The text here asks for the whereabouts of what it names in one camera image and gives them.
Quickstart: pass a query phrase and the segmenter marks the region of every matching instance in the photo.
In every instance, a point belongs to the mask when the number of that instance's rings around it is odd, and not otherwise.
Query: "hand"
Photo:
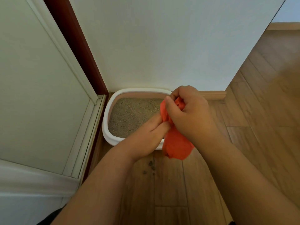
[[[126,150],[126,154],[135,162],[153,152],[170,128],[170,123],[162,123],[161,116],[157,113],[118,146]]]
[[[175,105],[177,97],[183,98],[185,108],[181,111]],[[196,141],[204,143],[213,140],[219,132],[212,119],[208,102],[192,86],[180,86],[170,97],[166,97],[166,109],[177,130],[194,145]]]

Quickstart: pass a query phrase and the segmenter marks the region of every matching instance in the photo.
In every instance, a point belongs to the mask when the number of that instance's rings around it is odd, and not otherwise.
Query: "red door frame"
[[[60,31],[98,95],[108,95],[102,76],[69,0],[44,0]]]

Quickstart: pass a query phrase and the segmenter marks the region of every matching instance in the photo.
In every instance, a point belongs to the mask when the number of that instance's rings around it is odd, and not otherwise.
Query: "wooden floor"
[[[220,131],[300,207],[300,31],[266,31],[227,88],[209,101]],[[111,146],[99,136],[102,150]],[[152,161],[155,170],[149,166]],[[206,163],[161,151],[135,163],[116,224],[228,224],[232,220]]]

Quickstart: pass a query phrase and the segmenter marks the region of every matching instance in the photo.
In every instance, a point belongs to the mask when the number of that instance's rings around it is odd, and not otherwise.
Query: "right hand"
[[[181,111],[174,100],[181,97],[185,108]],[[210,113],[209,105],[200,92],[192,86],[180,86],[165,98],[166,109],[177,130],[194,145],[214,140],[218,129]]]

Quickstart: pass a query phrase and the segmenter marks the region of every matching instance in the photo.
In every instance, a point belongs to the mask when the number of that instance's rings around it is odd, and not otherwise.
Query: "forearm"
[[[300,224],[299,209],[221,134],[195,146],[237,224]]]
[[[52,224],[113,224],[132,165],[122,144],[113,147]]]

